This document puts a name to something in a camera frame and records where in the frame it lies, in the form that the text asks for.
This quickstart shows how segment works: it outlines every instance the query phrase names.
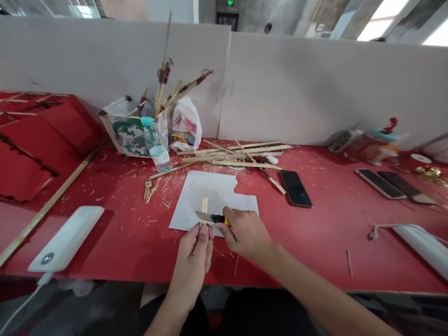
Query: hand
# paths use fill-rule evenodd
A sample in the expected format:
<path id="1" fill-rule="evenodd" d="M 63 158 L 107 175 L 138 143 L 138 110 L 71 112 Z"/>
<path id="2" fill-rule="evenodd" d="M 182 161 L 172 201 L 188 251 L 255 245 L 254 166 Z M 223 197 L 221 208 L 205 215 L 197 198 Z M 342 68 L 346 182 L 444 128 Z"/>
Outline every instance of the hand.
<path id="1" fill-rule="evenodd" d="M 232 230 L 224 223 L 215 226 L 224 235 L 229 248 L 243 257 L 258 263 L 261 254 L 272 244 L 266 227 L 255 211 L 241 211 L 224 207 L 223 215 Z"/>
<path id="2" fill-rule="evenodd" d="M 181 238 L 167 293 L 167 298 L 174 298 L 181 311 L 188 312 L 195 306 L 205 274 L 210 268 L 213 238 L 213 228 L 209 225 L 200 227 L 199 223 Z"/>

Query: white device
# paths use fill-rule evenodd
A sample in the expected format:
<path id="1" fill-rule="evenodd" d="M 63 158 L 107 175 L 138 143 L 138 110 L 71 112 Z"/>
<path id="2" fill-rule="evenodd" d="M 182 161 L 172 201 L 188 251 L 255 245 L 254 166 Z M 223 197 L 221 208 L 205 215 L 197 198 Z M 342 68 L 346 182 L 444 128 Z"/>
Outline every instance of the white device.
<path id="1" fill-rule="evenodd" d="M 59 272 L 71 262 L 104 212 L 100 206 L 81 206 L 29 265 L 29 272 Z"/>
<path id="2" fill-rule="evenodd" d="M 448 249 L 444 245 L 418 225 L 396 225 L 393 229 L 448 281 Z"/>

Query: white partition board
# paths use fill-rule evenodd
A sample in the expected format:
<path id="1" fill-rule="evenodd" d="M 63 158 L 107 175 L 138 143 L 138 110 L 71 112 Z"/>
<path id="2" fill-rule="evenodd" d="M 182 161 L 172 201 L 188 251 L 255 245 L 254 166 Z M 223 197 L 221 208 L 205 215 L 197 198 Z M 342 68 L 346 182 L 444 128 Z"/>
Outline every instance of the white partition board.
<path id="1" fill-rule="evenodd" d="M 156 96 L 167 23 L 3 16 L 0 31 L 2 90 L 72 93 L 97 108 L 148 85 Z M 189 94 L 205 137 L 218 132 L 229 39 L 229 26 L 171 25 L 166 94 L 215 70 Z"/>
<path id="2" fill-rule="evenodd" d="M 342 129 L 447 131 L 448 48 L 232 33 L 220 139 L 326 145 Z"/>

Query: left hand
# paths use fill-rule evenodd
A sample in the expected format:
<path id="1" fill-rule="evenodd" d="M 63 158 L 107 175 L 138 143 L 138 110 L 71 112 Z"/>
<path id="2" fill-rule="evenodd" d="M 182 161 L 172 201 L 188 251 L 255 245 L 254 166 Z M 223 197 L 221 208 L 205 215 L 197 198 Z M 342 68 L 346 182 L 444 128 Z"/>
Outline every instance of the left hand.
<path id="1" fill-rule="evenodd" d="M 188 312 L 195 306 L 210 268 L 214 237 L 211 226 L 200 227 L 198 223 L 181 238 L 167 298 L 172 298 L 182 311 Z"/>

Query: utility knife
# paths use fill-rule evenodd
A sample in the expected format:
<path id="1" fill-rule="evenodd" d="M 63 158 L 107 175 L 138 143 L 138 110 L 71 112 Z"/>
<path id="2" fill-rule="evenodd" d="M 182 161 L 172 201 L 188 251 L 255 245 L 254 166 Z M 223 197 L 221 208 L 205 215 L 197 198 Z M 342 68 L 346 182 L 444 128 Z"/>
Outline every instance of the utility knife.
<path id="1" fill-rule="evenodd" d="M 196 211 L 197 216 L 201 220 L 206 220 L 207 222 L 214 222 L 214 223 L 224 223 L 227 226 L 230 226 L 229 221 L 227 220 L 227 217 L 221 216 L 221 215 L 209 215 L 205 212 Z"/>

